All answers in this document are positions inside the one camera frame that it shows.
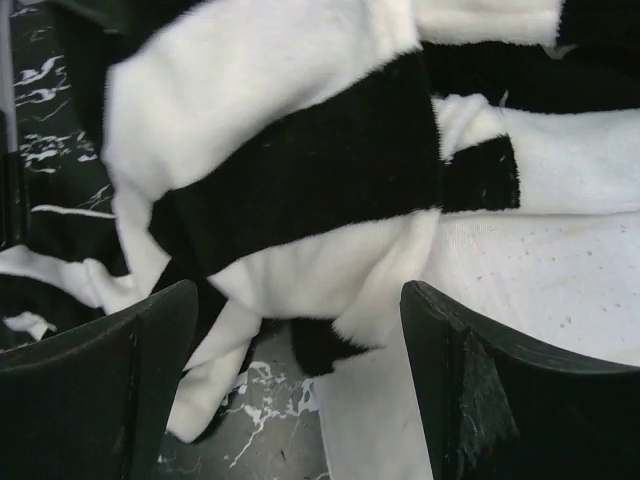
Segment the scratched black surface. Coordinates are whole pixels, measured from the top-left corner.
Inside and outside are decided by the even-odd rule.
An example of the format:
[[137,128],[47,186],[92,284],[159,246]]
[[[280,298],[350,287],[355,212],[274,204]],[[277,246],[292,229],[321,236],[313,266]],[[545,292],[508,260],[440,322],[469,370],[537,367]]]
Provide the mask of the scratched black surface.
[[[112,188],[69,104],[71,86],[52,28],[40,5],[18,4],[11,18],[20,155],[31,206],[109,215]],[[312,381],[293,359],[288,328],[262,335],[198,442],[165,436],[152,479],[329,479]]]

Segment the black and white striped cloth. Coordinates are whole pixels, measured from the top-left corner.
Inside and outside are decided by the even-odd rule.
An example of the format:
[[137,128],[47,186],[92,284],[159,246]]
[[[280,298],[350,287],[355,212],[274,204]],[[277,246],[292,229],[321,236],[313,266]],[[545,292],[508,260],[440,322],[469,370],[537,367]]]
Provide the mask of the black and white striped cloth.
[[[0,253],[0,306],[14,325],[25,312],[31,322],[88,321],[195,280],[201,328],[169,420],[184,441],[215,414],[264,318],[325,320],[351,345],[345,355],[384,347],[402,285],[425,275],[480,310],[489,297],[536,303],[523,300],[535,297],[524,288],[514,299],[507,285],[535,279],[535,268],[490,287],[455,281],[460,272],[482,277],[489,247],[498,249],[494,273],[506,265],[500,252],[505,262],[529,255],[518,250],[524,234],[487,240],[512,228],[500,222],[569,225],[558,216],[572,215],[600,225],[627,214],[638,224],[637,0],[157,8],[152,18],[134,13],[135,38],[117,48],[103,34],[61,40],[79,115],[115,191],[112,213],[32,211],[29,242]],[[109,59],[108,72],[83,64],[87,56]],[[100,68],[102,77],[83,82]],[[442,237],[471,224],[478,238]],[[582,248],[586,230],[537,260]],[[626,295],[614,303],[640,307],[638,243],[619,233],[614,222],[598,237],[628,266]],[[48,242],[64,254],[48,254]],[[611,281],[597,280],[599,266],[581,274],[591,294]],[[575,274],[549,275],[580,310],[590,293],[567,286]],[[299,335],[301,361],[326,363],[314,351],[320,337]],[[628,335],[639,344],[640,325]]]

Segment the striped fabric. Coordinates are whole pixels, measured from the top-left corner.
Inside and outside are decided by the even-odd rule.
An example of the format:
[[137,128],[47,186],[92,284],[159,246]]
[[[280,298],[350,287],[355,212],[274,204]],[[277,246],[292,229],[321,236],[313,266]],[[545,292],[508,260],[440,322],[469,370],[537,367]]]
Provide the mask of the striped fabric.
[[[637,0],[174,3],[152,17],[139,5],[128,37],[55,11],[78,135],[114,194],[93,208],[35,190],[23,243],[0,253],[0,304],[77,324],[196,281],[199,329],[169,421],[184,441],[265,318],[297,319],[313,374],[384,347],[402,285],[444,262],[433,252],[452,222],[640,210]],[[47,140],[22,138],[38,168],[27,135]],[[640,266],[616,242],[604,243]],[[476,247],[464,256],[481,263]],[[431,281],[476,298],[482,285],[447,278],[461,256]]]

